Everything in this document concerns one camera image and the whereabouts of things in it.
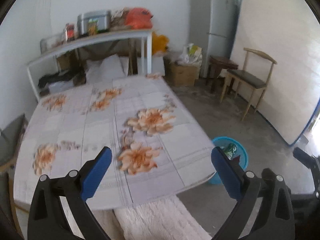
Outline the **blue plastic trash bin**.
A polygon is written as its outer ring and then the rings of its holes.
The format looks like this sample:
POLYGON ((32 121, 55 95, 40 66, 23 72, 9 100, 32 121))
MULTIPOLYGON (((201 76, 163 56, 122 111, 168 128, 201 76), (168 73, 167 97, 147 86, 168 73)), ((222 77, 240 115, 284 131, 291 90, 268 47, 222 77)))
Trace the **blue plastic trash bin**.
POLYGON ((221 148, 230 160, 237 160, 239 166, 245 171, 248 167, 249 157, 245 148, 230 137, 215 137, 212 139, 214 146, 221 148))

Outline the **grey chair at left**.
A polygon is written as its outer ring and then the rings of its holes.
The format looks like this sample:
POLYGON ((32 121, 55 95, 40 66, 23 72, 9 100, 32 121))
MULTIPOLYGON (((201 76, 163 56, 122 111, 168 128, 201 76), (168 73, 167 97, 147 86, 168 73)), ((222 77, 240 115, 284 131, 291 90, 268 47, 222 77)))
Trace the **grey chair at left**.
POLYGON ((1 172, 15 165, 27 126, 25 114, 21 114, 1 129, 1 172))

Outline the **white fluffy cloth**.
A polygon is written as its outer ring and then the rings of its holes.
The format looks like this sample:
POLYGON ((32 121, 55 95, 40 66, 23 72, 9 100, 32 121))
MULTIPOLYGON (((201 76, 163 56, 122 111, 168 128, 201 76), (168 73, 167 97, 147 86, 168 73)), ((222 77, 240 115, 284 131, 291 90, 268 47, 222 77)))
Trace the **white fluffy cloth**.
POLYGON ((125 239, 211 239, 177 196, 114 210, 125 239))

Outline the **black clothing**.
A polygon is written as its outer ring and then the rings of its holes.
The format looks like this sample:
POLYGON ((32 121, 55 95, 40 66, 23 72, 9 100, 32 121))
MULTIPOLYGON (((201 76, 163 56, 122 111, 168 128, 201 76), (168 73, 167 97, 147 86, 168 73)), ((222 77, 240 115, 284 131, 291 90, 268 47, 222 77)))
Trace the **black clothing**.
POLYGON ((69 88, 84 85, 86 83, 86 74, 80 70, 69 70, 66 72, 57 72, 54 74, 44 75, 39 79, 39 89, 48 87, 49 89, 62 89, 66 90, 69 88))

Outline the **wooden chair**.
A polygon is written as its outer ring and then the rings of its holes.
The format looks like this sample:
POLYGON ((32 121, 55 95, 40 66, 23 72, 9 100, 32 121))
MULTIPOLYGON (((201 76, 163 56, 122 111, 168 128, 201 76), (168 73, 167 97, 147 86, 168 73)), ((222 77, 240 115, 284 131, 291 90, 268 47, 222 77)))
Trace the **wooden chair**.
POLYGON ((244 47, 244 51, 246 52, 246 56, 245 56, 244 65, 243 65, 242 70, 238 70, 238 69, 236 69, 236 70, 228 69, 227 70, 226 77, 225 77, 225 83, 223 85, 223 89, 222 89, 222 92, 221 92, 221 95, 220 95, 220 103, 221 103, 223 101, 223 98, 224 98, 225 93, 226 93, 228 81, 230 81, 230 87, 229 88, 232 88, 232 86, 233 86, 232 81, 238 81, 238 86, 236 88, 235 96, 234 96, 235 98, 238 95, 239 89, 240 89, 240 87, 241 87, 241 85, 243 83, 252 89, 251 96, 249 98, 249 101, 247 103, 246 109, 245 109, 245 111, 244 111, 244 113, 242 115, 242 118, 241 118, 242 121, 244 120, 245 116, 247 115, 247 113, 248 113, 248 111, 249 111, 249 109, 250 109, 250 107, 252 105, 252 101, 253 101, 255 93, 257 91, 261 90, 262 93, 260 95, 260 98, 258 100, 258 103, 257 103, 256 107, 254 108, 254 113, 257 112, 257 110, 258 110, 258 108, 260 106, 260 103, 261 103, 261 101, 262 101, 262 99, 263 99, 263 97, 265 95, 265 92, 266 92, 266 90, 268 88, 268 84, 269 84, 270 79, 271 79, 273 68, 274 68, 275 65, 278 64, 275 59, 273 59, 270 55, 268 55, 267 53, 265 53, 263 51, 252 49, 252 48, 246 48, 246 47, 244 47), (258 57, 260 57, 262 59, 270 61, 271 66, 270 66, 270 70, 268 72, 268 76, 267 76, 266 81, 263 81, 263 80, 259 79, 258 77, 254 76, 253 74, 249 73, 246 70, 250 54, 257 55, 258 57))

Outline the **white pillow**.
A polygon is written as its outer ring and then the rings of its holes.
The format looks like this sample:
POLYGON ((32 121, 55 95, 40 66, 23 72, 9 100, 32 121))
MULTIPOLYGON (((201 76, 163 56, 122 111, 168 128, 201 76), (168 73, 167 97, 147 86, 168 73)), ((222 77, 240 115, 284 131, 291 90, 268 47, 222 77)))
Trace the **white pillow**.
POLYGON ((103 60, 86 61, 87 83, 97 83, 101 81, 110 82, 124 77, 126 77, 126 74, 123 70, 120 57, 117 54, 103 60))

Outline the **dark wooden stool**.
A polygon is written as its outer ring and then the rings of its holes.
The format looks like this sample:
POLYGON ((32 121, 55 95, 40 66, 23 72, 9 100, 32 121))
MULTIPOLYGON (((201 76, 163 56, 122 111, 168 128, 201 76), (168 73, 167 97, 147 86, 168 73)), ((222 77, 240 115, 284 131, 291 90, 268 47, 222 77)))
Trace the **dark wooden stool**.
POLYGON ((218 77, 223 69, 238 69, 238 64, 226 57, 209 57, 206 85, 208 85, 211 79, 213 80, 210 88, 210 93, 213 93, 215 91, 218 77))

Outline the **cardboard box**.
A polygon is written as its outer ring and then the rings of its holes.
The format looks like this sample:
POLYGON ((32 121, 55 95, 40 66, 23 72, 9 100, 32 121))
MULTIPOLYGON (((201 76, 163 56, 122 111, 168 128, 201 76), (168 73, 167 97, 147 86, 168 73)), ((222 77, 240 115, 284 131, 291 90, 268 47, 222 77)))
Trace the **cardboard box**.
POLYGON ((165 78, 175 87, 194 86, 198 68, 189 65, 178 65, 173 62, 165 65, 165 78))

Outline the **white plastic bag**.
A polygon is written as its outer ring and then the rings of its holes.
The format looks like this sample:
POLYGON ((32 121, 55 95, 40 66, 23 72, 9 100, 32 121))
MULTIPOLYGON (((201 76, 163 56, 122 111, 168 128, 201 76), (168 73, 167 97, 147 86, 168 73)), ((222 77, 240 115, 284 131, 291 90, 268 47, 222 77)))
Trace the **white plastic bag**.
POLYGON ((200 67, 202 64, 202 48, 193 43, 186 44, 176 63, 182 66, 200 67))

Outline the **white mattress blue edge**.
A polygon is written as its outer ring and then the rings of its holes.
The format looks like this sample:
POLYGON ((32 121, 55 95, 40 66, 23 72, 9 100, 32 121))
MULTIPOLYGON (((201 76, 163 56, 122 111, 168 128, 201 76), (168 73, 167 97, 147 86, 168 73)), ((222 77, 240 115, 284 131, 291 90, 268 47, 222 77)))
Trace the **white mattress blue edge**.
POLYGON ((241 0, 231 58, 268 81, 265 93, 240 95, 294 144, 319 104, 319 22, 306 1, 241 0))

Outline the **metal pot with label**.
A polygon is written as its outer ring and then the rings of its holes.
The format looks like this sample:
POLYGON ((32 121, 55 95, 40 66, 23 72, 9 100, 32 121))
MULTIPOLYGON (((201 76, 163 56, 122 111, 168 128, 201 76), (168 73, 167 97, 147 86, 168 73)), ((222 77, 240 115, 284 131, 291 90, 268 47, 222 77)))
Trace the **metal pot with label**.
POLYGON ((79 36, 91 36, 109 31, 111 11, 98 10, 78 15, 77 28, 79 36))

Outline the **yellow plastic bag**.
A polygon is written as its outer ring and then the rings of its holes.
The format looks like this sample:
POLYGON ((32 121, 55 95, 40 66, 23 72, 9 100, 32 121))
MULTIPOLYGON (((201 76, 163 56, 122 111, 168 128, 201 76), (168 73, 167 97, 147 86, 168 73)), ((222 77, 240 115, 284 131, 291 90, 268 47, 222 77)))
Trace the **yellow plastic bag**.
POLYGON ((165 35, 158 35, 152 32, 152 55, 165 54, 168 50, 169 38, 165 35))

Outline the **grey refrigerator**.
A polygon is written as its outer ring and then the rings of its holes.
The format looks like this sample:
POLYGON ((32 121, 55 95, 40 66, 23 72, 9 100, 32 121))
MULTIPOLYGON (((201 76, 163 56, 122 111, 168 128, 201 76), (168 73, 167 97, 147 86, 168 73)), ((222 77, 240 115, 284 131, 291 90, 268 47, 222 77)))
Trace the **grey refrigerator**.
POLYGON ((210 56, 230 57, 238 7, 238 0, 190 0, 188 42, 202 48, 200 77, 207 76, 210 56))

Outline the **orange red plastic bag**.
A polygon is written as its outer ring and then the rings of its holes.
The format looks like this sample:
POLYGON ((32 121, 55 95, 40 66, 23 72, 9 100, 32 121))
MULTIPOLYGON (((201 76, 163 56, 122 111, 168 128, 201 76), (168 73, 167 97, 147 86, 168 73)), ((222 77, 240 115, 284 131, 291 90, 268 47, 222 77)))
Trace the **orange red plastic bag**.
POLYGON ((145 8, 132 8, 127 13, 125 25, 131 29, 151 29, 153 14, 145 8))

